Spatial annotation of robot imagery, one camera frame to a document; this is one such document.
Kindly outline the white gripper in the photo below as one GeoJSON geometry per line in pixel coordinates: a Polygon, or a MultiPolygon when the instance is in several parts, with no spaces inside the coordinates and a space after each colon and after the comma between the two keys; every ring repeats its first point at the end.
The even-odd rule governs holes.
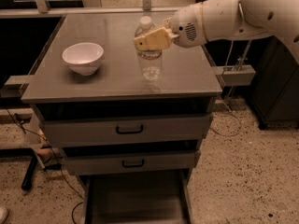
{"type": "Polygon", "coordinates": [[[184,7],[176,11],[172,18],[166,18],[164,27],[136,37],[135,48],[141,51],[168,49],[173,41],[183,48],[202,46],[206,43],[202,17],[202,3],[184,7]]]}

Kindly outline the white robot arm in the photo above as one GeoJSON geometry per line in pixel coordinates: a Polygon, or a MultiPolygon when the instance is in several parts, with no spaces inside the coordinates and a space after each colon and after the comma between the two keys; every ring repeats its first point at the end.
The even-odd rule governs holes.
{"type": "Polygon", "coordinates": [[[276,37],[299,62],[299,0],[206,0],[184,7],[134,39],[138,50],[183,48],[216,40],[276,37]]]}

